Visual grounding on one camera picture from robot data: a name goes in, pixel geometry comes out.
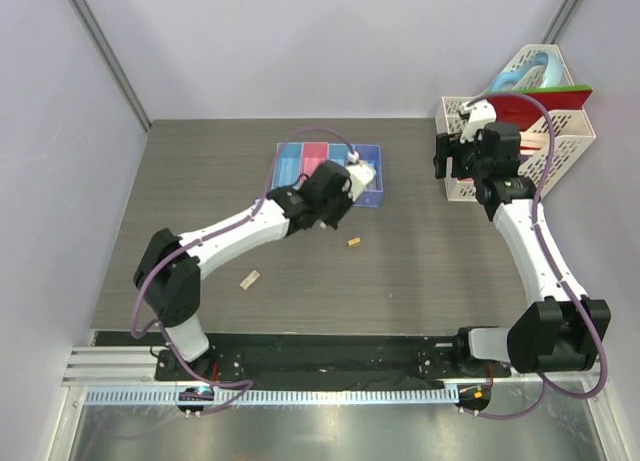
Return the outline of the pink drawer box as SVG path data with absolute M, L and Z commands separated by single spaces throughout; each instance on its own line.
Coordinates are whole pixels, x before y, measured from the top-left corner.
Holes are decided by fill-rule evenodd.
M 302 146 L 301 172 L 311 176 L 315 169 L 328 159 L 329 144 L 305 142 Z

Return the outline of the teal blue drawer box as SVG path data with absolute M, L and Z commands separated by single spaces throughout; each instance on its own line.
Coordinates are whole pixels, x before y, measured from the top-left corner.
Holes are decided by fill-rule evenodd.
M 341 166 L 348 166 L 359 160 L 359 155 L 344 144 L 330 144 L 328 159 Z

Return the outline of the light blue drawer box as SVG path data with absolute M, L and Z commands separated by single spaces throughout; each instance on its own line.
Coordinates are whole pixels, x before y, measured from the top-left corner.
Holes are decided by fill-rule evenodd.
M 279 143 L 276 147 L 276 164 L 272 175 L 271 188 L 293 185 L 301 173 L 302 143 Z

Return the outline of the purple drawer box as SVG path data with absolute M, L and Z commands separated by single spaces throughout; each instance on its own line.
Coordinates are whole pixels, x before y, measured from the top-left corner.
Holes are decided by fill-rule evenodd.
M 381 148 L 379 145 L 373 144 L 355 144 L 354 147 L 360 159 L 376 171 L 374 180 L 367 186 L 355 205 L 357 207 L 377 208 L 381 205 L 384 193 Z

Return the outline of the clear beige eraser block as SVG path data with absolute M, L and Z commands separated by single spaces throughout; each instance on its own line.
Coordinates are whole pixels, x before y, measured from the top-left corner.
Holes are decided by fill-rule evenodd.
M 257 270 L 252 270 L 240 283 L 242 290 L 248 290 L 259 278 L 261 274 Z

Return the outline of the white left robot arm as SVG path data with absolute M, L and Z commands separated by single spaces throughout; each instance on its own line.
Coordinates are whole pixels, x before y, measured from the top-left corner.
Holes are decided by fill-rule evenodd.
M 235 216 L 181 235 L 168 229 L 153 235 L 133 278 L 136 304 L 151 307 L 187 377 L 203 379 L 213 366 L 211 345 L 197 315 L 201 282 L 263 244 L 316 224 L 337 228 L 375 175 L 363 161 L 342 166 L 327 160 L 299 185 L 272 189 Z

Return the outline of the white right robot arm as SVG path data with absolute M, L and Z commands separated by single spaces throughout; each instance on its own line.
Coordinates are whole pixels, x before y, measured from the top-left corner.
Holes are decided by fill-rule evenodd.
M 609 322 L 603 299 L 587 295 L 555 244 L 533 180 L 519 175 L 518 128 L 490 122 L 469 141 L 440 133 L 435 176 L 474 182 L 476 199 L 505 240 L 528 303 L 510 327 L 467 327 L 451 352 L 457 372 L 472 376 L 488 361 L 520 373 L 587 371 L 593 367 Z

